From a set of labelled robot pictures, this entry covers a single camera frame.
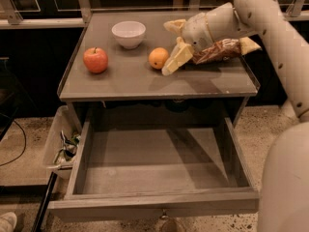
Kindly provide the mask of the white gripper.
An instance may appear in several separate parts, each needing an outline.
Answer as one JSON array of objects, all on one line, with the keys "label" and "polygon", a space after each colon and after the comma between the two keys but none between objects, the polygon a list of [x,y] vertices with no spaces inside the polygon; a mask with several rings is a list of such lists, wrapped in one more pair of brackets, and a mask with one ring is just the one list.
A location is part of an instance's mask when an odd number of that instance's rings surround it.
[{"label": "white gripper", "polygon": [[161,70],[165,76],[174,73],[187,63],[193,57],[194,51],[200,52],[213,45],[205,13],[196,14],[189,20],[166,21],[163,26],[178,36],[176,45]]}]

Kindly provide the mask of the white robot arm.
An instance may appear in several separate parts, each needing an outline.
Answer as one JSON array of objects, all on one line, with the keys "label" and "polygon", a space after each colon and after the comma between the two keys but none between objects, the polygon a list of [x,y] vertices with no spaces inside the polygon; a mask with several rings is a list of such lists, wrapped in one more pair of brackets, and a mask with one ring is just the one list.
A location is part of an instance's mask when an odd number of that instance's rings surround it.
[{"label": "white robot arm", "polygon": [[277,0],[234,0],[164,27],[178,36],[162,69],[165,75],[219,40],[259,35],[299,123],[268,150],[257,232],[309,232],[308,42],[286,20]]}]

